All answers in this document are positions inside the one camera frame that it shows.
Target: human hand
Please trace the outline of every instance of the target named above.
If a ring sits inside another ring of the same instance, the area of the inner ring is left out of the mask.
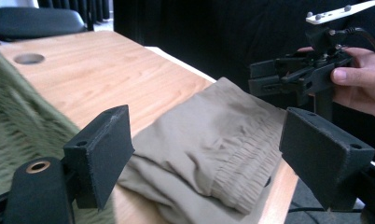
[[[331,74],[335,86],[333,100],[341,105],[375,116],[375,53],[348,48],[354,67],[339,67]]]

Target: black chair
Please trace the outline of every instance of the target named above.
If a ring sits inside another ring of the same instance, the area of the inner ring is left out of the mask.
[[[0,40],[16,41],[87,31],[80,15],[70,9],[0,7]]]

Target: hole in table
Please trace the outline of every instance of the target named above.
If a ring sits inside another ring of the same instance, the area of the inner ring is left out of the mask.
[[[36,53],[24,53],[16,56],[13,60],[15,63],[20,64],[37,64],[42,63],[45,60],[45,57]]]

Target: wooden table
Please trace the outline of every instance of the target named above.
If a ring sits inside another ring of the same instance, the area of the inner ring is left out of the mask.
[[[108,31],[7,44],[0,51],[79,128],[107,108],[129,105],[134,136],[212,83]],[[23,53],[41,54],[45,61],[15,63],[14,58]],[[297,179],[282,161],[260,223],[284,223]],[[113,196],[118,223],[164,222],[155,205],[142,196],[119,186]]]

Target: olive green fabric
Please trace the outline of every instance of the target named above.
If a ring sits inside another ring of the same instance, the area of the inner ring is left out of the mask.
[[[61,159],[63,145],[77,132],[77,126],[46,102],[0,54],[0,194],[9,191],[14,171],[27,161]],[[75,209],[74,213],[76,223],[114,222],[110,201],[100,213],[96,209]]]

